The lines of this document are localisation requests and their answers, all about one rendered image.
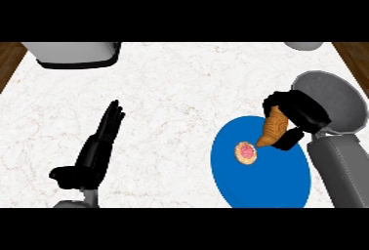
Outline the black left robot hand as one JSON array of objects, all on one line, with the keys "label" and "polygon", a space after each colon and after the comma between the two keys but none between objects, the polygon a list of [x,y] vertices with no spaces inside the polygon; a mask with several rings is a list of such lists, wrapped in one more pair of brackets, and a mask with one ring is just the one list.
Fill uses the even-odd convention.
[{"label": "black left robot hand", "polygon": [[49,178],[63,189],[96,189],[102,183],[114,141],[125,116],[118,101],[112,101],[102,115],[96,132],[90,135],[74,166],[56,167]]}]

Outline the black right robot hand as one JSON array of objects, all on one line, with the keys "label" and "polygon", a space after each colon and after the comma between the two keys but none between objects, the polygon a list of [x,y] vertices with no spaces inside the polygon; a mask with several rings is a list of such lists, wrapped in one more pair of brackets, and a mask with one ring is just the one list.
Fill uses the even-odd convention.
[{"label": "black right robot hand", "polygon": [[328,112],[319,103],[298,90],[274,91],[263,102],[266,117],[271,116],[271,108],[277,107],[295,128],[282,133],[273,143],[280,150],[291,150],[304,137],[304,133],[316,134],[330,123]]}]

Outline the brown croissant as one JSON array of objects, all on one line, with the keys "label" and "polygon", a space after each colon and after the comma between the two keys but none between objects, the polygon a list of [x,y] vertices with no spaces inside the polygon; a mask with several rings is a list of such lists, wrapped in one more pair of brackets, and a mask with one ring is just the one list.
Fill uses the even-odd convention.
[{"label": "brown croissant", "polygon": [[271,107],[270,116],[263,125],[263,135],[257,141],[257,147],[271,146],[286,132],[288,118],[276,106]]}]

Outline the grey round pan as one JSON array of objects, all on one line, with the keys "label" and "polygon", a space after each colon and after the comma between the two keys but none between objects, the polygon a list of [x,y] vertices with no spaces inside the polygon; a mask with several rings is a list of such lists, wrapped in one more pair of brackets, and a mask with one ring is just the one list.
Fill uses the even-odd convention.
[{"label": "grey round pan", "polygon": [[322,70],[301,73],[291,85],[320,104],[330,117],[330,134],[356,134],[369,120],[367,104],[351,84]]}]

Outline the blue round plate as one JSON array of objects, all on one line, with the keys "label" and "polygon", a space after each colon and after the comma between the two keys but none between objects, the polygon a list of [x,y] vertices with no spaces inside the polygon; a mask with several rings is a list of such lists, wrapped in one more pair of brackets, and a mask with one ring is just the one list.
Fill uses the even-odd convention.
[{"label": "blue round plate", "polygon": [[249,165],[236,160],[236,145],[240,142],[257,143],[263,125],[263,117],[242,116],[218,130],[211,151],[215,185],[233,208],[302,208],[311,178],[299,145],[289,151],[263,146]]}]

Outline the small pink jam tart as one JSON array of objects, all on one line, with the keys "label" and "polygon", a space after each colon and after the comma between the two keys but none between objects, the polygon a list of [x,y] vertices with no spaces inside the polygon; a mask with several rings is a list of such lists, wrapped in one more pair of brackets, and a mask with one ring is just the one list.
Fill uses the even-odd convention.
[{"label": "small pink jam tart", "polygon": [[257,150],[248,142],[240,142],[235,147],[235,157],[239,163],[251,165],[257,160]]}]

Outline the pale grey round object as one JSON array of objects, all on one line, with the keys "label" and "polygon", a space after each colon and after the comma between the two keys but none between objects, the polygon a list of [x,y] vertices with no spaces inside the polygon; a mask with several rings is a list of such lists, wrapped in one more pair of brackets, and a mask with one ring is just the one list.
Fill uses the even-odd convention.
[{"label": "pale grey round object", "polygon": [[285,45],[297,51],[314,51],[323,45],[322,42],[285,42]]}]

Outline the pale grey appliance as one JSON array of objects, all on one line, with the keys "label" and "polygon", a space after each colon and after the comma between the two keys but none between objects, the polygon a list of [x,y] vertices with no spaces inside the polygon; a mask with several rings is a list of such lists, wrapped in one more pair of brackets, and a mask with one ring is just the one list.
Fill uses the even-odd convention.
[{"label": "pale grey appliance", "polygon": [[90,69],[118,61],[119,42],[23,42],[43,68]]}]

